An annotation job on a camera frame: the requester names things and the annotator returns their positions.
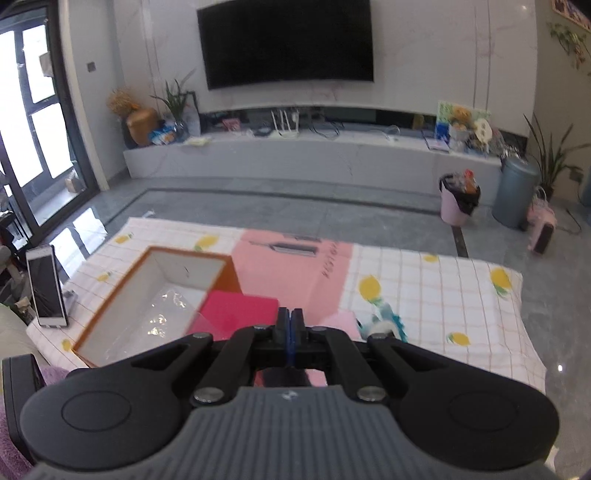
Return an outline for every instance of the pink panel on cloth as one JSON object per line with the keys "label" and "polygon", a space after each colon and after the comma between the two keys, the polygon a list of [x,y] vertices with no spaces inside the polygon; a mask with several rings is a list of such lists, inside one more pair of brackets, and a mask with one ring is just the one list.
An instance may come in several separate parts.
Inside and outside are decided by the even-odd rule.
{"label": "pink panel on cloth", "polygon": [[306,325],[336,313],[353,245],[248,230],[232,251],[242,292],[304,310]]}

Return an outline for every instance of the black tv screen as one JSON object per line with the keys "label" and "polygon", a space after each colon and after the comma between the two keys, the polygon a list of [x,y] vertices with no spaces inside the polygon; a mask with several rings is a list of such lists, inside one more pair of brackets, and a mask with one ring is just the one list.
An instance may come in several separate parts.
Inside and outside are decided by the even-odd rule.
{"label": "black tv screen", "polygon": [[369,0],[231,0],[197,16],[210,90],[374,79]]}

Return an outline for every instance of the cardboard box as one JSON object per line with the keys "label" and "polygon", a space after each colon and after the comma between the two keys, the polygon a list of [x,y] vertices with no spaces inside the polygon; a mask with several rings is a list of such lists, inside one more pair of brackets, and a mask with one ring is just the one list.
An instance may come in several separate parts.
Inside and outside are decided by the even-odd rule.
{"label": "cardboard box", "polygon": [[212,290],[241,293],[231,257],[150,247],[93,316],[74,353],[102,367],[176,340]]}

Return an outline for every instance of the gray floor tile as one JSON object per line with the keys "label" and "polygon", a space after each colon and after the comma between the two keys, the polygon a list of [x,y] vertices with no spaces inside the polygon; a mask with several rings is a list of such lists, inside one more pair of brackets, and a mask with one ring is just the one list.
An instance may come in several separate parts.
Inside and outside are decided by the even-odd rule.
{"label": "gray floor tile", "polygon": [[365,245],[456,256],[452,229],[434,215],[333,204],[319,236]]}
{"label": "gray floor tile", "polygon": [[327,205],[309,200],[228,193],[147,192],[120,215],[315,235]]}
{"label": "gray floor tile", "polygon": [[438,196],[399,192],[398,190],[370,189],[353,185],[337,185],[335,198],[378,202],[385,205],[413,207],[438,212],[441,199]]}
{"label": "gray floor tile", "polygon": [[224,189],[246,190],[247,192],[289,193],[329,199],[333,196],[335,185],[319,181],[233,179]]}

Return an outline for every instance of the white checkered cloth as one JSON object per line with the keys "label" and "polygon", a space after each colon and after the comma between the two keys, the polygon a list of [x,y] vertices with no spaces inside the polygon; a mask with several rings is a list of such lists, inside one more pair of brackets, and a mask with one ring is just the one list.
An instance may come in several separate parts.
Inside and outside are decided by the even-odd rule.
{"label": "white checkered cloth", "polygon": [[[243,233],[239,228],[130,218],[64,286],[78,294],[70,326],[47,329],[35,319],[27,334],[50,364],[68,370],[83,368],[86,365],[70,347],[145,248],[193,249],[201,236],[217,235],[218,242],[208,250],[230,254]],[[117,243],[121,235],[130,235],[130,239]],[[381,285],[383,300],[401,316],[409,342],[543,392],[545,367],[519,315],[522,276],[504,269],[512,288],[500,296],[491,282],[491,271],[497,267],[463,258],[354,245],[339,309],[357,315],[376,313],[376,307],[359,293],[359,282],[372,275]],[[449,336],[456,332],[467,335],[470,345],[450,342]]]}

